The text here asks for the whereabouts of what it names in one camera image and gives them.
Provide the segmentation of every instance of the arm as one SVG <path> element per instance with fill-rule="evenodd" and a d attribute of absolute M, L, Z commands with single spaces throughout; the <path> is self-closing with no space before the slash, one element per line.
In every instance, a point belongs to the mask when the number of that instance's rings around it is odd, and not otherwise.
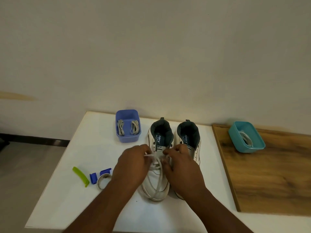
<path fill-rule="evenodd" d="M 144 157 L 145 152 L 151 154 L 147 145 L 126 149 L 119 157 L 111 181 L 106 188 L 64 233 L 112 232 L 120 212 L 148 173 L 151 158 Z"/>
<path fill-rule="evenodd" d="M 201 219 L 209 233 L 252 233 L 205 187 L 200 166 L 190 157 L 186 145 L 179 144 L 163 153 L 169 155 L 173 163 L 171 167 L 167 159 L 162 160 L 167 180 Z"/>

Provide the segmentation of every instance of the white sneaker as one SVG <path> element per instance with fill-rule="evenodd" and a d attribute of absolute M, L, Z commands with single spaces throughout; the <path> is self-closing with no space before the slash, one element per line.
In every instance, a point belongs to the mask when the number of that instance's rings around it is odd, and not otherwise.
<path fill-rule="evenodd" d="M 142 188 L 150 200 L 160 202 L 169 192 L 169 182 L 163 173 L 160 161 L 161 157 L 165 157 L 163 150 L 172 148 L 174 145 L 174 135 L 169 122 L 164 118 L 154 122 L 148 131 L 148 140 L 152 154 L 146 156 L 152 156 L 153 163 L 142 183 Z"/>
<path fill-rule="evenodd" d="M 178 125 L 175 131 L 175 144 L 187 145 L 189 155 L 193 158 L 194 161 L 196 161 L 198 165 L 200 165 L 201 138 L 199 129 L 194 122 L 186 120 L 185 122 Z"/>

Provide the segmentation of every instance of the green plastic clip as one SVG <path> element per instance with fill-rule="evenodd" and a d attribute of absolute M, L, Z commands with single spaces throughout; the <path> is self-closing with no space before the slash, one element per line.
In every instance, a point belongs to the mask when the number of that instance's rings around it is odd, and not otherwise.
<path fill-rule="evenodd" d="M 81 178 L 81 180 L 85 184 L 85 187 L 87 187 L 90 184 L 90 181 L 87 179 L 84 173 L 80 171 L 79 168 L 73 167 L 72 170 L 75 172 L 75 174 L 77 174 Z"/>

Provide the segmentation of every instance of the person's left hand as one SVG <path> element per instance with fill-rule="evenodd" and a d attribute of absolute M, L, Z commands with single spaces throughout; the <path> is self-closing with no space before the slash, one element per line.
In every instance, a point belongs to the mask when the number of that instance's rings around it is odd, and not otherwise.
<path fill-rule="evenodd" d="M 151 154 L 146 144 L 124 150 L 113 170 L 111 181 L 135 191 L 147 176 L 152 162 L 151 157 L 144 157 L 145 152 Z"/>

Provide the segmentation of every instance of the hand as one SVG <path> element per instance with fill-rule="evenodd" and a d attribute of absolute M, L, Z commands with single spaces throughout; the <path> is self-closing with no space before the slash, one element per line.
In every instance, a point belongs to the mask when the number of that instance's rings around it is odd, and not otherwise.
<path fill-rule="evenodd" d="M 206 190 L 200 166 L 191 158 L 185 144 L 165 149 L 163 154 L 171 157 L 173 164 L 171 167 L 168 158 L 161 161 L 166 178 L 184 200 Z"/>
<path fill-rule="evenodd" d="M 147 176 L 152 161 L 151 157 L 144 157 L 145 152 L 151 154 L 151 149 L 146 144 L 124 150 L 114 168 L 111 181 L 119 182 L 134 193 Z"/>

